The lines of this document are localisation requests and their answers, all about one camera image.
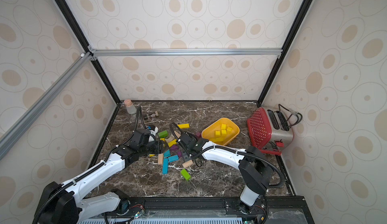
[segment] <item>blue block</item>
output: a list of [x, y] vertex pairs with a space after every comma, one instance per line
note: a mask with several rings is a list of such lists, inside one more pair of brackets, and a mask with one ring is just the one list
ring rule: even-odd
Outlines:
[[169, 157], [169, 156], [171, 156], [171, 153], [170, 153], [170, 151], [169, 151], [169, 149], [164, 153], [164, 157], [165, 158], [167, 158], [167, 157]]
[[168, 159], [162, 161], [162, 174], [168, 173]]
[[173, 161], [177, 161], [179, 160], [179, 156], [178, 155], [173, 155], [173, 156], [170, 156], [168, 158], [168, 162], [173, 162]]

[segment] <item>small bottle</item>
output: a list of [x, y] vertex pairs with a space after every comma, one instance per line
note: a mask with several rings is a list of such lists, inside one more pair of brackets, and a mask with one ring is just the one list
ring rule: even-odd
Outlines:
[[132, 101], [129, 99], [126, 99], [123, 101], [123, 103], [126, 106], [126, 110], [128, 111], [129, 114], [135, 114], [136, 113], [136, 106], [133, 105]]

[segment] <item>dark marble surface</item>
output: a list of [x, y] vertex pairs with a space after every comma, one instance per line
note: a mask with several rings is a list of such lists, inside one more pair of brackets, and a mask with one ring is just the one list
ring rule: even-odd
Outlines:
[[[189, 123], [189, 131], [195, 134], [204, 130], [221, 117], [231, 119], [240, 128], [240, 134], [227, 146], [247, 148], [250, 143], [246, 120], [257, 109], [255, 102], [135, 102], [142, 105], [143, 113], [157, 110], [159, 117], [146, 120], [159, 128], [169, 129], [170, 122]], [[121, 105], [107, 140], [99, 154], [98, 161], [104, 158], [114, 145], [124, 142], [134, 128], [135, 115], [129, 115]], [[278, 166], [273, 155], [266, 155], [271, 163]], [[128, 168], [108, 178], [95, 188], [89, 197], [102, 195], [111, 189], [119, 188], [130, 197], [228, 197], [239, 196], [244, 188], [240, 172], [228, 165], [215, 161], [204, 161], [202, 167], [195, 164], [186, 170], [191, 175], [190, 181], [181, 176], [183, 160], [172, 162], [168, 174], [162, 175], [162, 165], [157, 165], [157, 156], [140, 158]], [[277, 174], [271, 183], [278, 183]], [[270, 189], [267, 196], [290, 195], [285, 185]]]

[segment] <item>aluminum frame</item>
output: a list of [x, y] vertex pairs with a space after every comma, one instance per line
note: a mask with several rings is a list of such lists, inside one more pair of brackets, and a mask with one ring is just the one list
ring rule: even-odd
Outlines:
[[282, 48], [91, 49], [94, 56], [281, 55]]
[[79, 57], [55, 83], [37, 100], [27, 112], [0, 139], [0, 160], [8, 153], [13, 145], [22, 137], [35, 120], [61, 93], [65, 86], [73, 79], [82, 66], [91, 60], [90, 52]]

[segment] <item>wall panel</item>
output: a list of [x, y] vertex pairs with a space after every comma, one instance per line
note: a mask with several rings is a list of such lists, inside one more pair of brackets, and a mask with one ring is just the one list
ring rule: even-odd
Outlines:
[[315, 0], [266, 106], [303, 114], [283, 158], [316, 223], [383, 223], [387, 0]]
[[68, 0], [93, 48], [282, 47], [302, 0]]
[[85, 64], [0, 161], [1, 223], [31, 223], [47, 184], [87, 168], [115, 107]]
[[0, 137], [81, 52], [51, 0], [0, 0]]
[[99, 58], [121, 100], [257, 100], [277, 56]]

